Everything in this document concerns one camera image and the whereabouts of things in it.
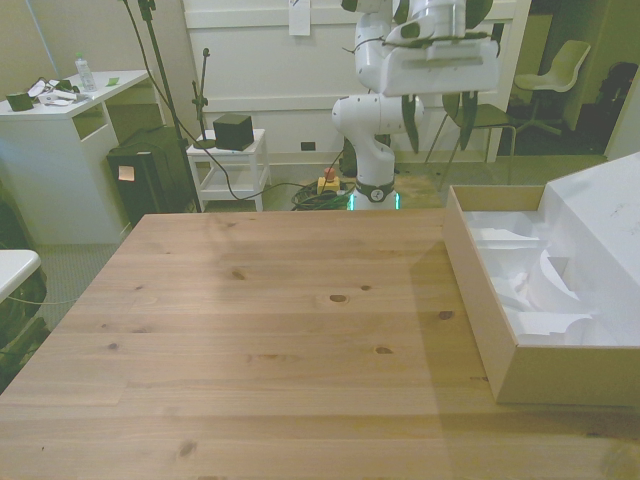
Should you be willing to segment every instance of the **black stand pole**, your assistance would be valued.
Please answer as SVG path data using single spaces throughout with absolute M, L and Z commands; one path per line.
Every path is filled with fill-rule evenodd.
M 158 47 L 156 34 L 153 30 L 153 25 L 152 25 L 153 17 L 151 15 L 151 10 L 156 9 L 156 4 L 154 0 L 138 0 L 138 6 L 140 7 L 140 13 L 142 14 L 142 19 L 146 22 L 147 28 L 149 29 L 149 37 L 151 38 L 153 51 L 156 55 L 156 60 L 158 62 L 158 69 L 160 70 L 160 76 L 162 77 L 164 93 L 167 96 L 169 111 L 171 111 L 171 117 L 173 118 L 173 125 L 176 129 L 176 136 L 178 137 L 178 143 L 180 144 L 180 151 L 182 152 L 182 161 L 184 163 L 184 168 L 186 169 L 187 172 L 190 172 L 191 166 L 189 165 L 189 159 L 187 158 L 187 150 L 186 150 L 187 141 L 182 137 L 182 131 L 180 130 L 180 124 L 178 123 L 178 115 L 176 113 L 176 107 L 173 103 L 173 99 L 171 98 L 171 90 L 169 89 L 169 81 L 167 80 L 167 73 L 164 69 L 164 64 L 162 63 L 160 48 Z M 198 200 L 198 191 L 196 189 L 195 178 L 193 178 L 192 175 L 190 177 L 191 177 L 191 182 L 189 182 L 189 187 L 191 190 L 191 196 L 193 197 L 193 202 L 195 204 L 196 211 L 198 213 L 201 213 L 202 209 L 200 208 L 200 201 Z
M 193 85 L 193 94 L 195 95 L 195 98 L 191 100 L 191 102 L 196 106 L 196 113 L 198 115 L 198 121 L 200 122 L 200 131 L 202 132 L 202 140 L 199 140 L 194 147 L 200 150 L 205 150 L 208 148 L 214 148 L 216 146 L 216 141 L 207 139 L 204 116 L 202 115 L 202 109 L 204 106 L 209 105 L 209 100 L 204 96 L 204 75 L 207 71 L 207 57 L 209 57 L 208 48 L 205 48 L 202 51 L 202 57 L 202 80 L 200 82 L 200 93 L 198 93 L 198 87 L 194 80 L 191 82 L 191 85 Z

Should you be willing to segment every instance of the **white cabinet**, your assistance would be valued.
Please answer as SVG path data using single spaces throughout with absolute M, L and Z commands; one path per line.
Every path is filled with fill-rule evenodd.
M 215 131 L 206 131 L 208 139 L 215 139 Z M 265 146 L 265 131 L 256 129 L 253 131 L 254 141 L 242 151 L 220 150 L 210 148 L 208 152 L 224 167 L 229 175 L 229 184 L 233 193 L 241 198 L 252 196 L 256 202 L 256 210 L 261 212 L 262 190 L 267 182 L 271 183 L 271 172 Z M 234 200 L 229 192 L 229 185 L 224 172 L 215 164 L 204 150 L 195 147 L 187 150 L 191 174 L 196 184 L 200 207 L 204 211 L 204 203 L 207 200 Z M 206 162 L 209 170 L 200 180 L 197 164 Z
M 118 84 L 107 87 L 109 78 Z M 92 99 L 13 112 L 0 103 L 0 175 L 37 244 L 119 243 L 128 220 L 106 156 L 114 104 L 156 103 L 147 72 L 95 72 Z M 81 85 L 78 75 L 70 77 Z

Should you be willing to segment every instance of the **cardboard box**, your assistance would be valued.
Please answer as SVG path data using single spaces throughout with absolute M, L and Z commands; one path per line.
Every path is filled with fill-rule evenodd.
M 444 240 L 497 402 L 640 405 L 639 178 L 637 154 L 451 187 Z

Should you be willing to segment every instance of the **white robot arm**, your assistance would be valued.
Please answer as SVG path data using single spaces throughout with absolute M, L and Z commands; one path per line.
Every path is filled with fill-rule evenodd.
M 481 7 L 471 18 L 467 1 Z M 355 208 L 389 209 L 398 204 L 393 151 L 374 135 L 407 131 L 417 153 L 417 125 L 424 111 L 418 95 L 476 92 L 497 85 L 497 44 L 467 33 L 491 4 L 492 0 L 342 1 L 345 10 L 363 13 L 356 26 L 356 72 L 372 92 L 340 99 L 332 112 L 336 128 L 356 152 Z

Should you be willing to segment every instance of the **black object on desk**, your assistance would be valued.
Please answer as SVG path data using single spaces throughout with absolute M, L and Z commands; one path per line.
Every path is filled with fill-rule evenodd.
M 242 151 L 251 145 L 253 138 L 253 124 L 248 115 L 227 113 L 213 122 L 216 132 L 216 148 L 221 150 Z
M 33 108 L 31 97 L 27 93 L 14 93 L 7 95 L 7 101 L 14 112 L 24 112 Z

